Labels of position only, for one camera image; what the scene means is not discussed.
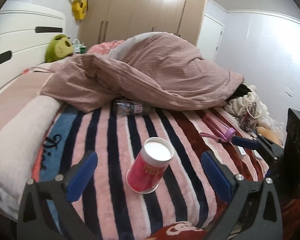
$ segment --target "headboard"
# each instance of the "headboard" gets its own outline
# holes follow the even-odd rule
[[[65,15],[50,8],[6,2],[0,10],[0,88],[44,62],[47,46],[64,33]]]

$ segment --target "wooden wardrobe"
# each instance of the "wooden wardrobe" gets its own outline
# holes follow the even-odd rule
[[[89,0],[79,39],[90,48],[147,32],[173,33],[197,45],[207,0]]]

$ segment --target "black cloth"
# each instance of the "black cloth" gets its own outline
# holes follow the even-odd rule
[[[245,84],[240,84],[237,90],[228,98],[226,102],[230,101],[231,99],[235,99],[238,97],[243,97],[247,95],[249,92],[252,92]]]

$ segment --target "red paper cup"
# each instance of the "red paper cup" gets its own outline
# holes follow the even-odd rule
[[[173,146],[159,137],[145,141],[126,179],[129,187],[141,194],[156,190],[174,154]]]

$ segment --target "wardrobe handle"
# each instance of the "wardrobe handle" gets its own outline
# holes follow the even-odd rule
[[[109,23],[109,21],[106,22],[105,36],[103,36],[103,42],[106,41],[106,35],[107,35],[107,29],[108,29],[108,23]]]
[[[103,21],[101,22],[101,27],[100,27],[100,32],[99,32],[99,38],[98,38],[98,44],[100,44],[100,40],[101,40],[102,27],[103,27]]]

